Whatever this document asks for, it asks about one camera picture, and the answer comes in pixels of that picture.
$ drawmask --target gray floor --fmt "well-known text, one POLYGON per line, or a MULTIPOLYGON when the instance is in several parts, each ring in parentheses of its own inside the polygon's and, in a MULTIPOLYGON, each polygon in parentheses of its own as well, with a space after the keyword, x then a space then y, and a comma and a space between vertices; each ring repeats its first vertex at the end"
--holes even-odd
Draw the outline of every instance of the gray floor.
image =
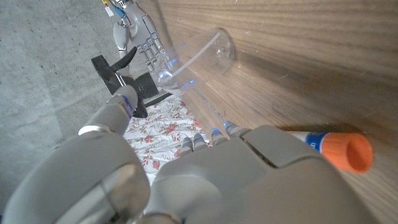
MULTIPOLYGON (((102 2, 3 1, 0 7, 0 213, 33 166, 109 98, 90 59, 118 59, 102 2)), ((133 72, 146 70, 138 55, 133 72)))

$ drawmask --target floral fabric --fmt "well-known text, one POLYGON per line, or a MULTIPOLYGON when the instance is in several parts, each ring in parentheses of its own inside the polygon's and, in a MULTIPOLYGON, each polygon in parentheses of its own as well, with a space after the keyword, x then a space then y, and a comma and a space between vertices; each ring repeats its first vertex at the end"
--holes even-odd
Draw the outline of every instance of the floral fabric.
POLYGON ((169 96, 147 108, 146 119, 130 120, 124 138, 137 154, 152 183, 158 170, 180 153, 182 140, 202 133, 179 96, 169 96))

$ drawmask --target wood grain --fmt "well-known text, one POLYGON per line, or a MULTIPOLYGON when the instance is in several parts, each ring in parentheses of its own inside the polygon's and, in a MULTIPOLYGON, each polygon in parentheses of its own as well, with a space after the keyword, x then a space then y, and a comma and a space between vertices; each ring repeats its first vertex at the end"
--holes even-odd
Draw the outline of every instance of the wood grain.
MULTIPOLYGON (((341 172, 382 223, 398 223, 398 1, 141 1, 166 47, 222 27, 233 66, 198 87, 244 127, 364 133, 365 174, 341 172)), ((222 127, 195 92, 183 99, 207 134, 222 127)))

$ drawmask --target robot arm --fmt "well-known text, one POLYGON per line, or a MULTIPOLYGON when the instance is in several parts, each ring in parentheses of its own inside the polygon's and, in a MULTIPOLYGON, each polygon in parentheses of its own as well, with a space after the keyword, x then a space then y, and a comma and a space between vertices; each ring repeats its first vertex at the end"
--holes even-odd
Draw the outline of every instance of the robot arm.
POLYGON ((137 47, 140 54, 146 57, 146 65, 154 72, 156 56, 163 50, 155 25, 150 17, 139 7, 138 3, 129 0, 113 0, 121 22, 115 23, 113 35, 118 46, 120 57, 125 56, 129 40, 137 47))
POLYGON ((227 122, 230 140, 214 129, 212 148, 200 134, 185 138, 149 188, 121 136, 136 103, 134 89, 121 87, 22 181, 4 224, 377 223, 321 154, 271 126, 227 122))

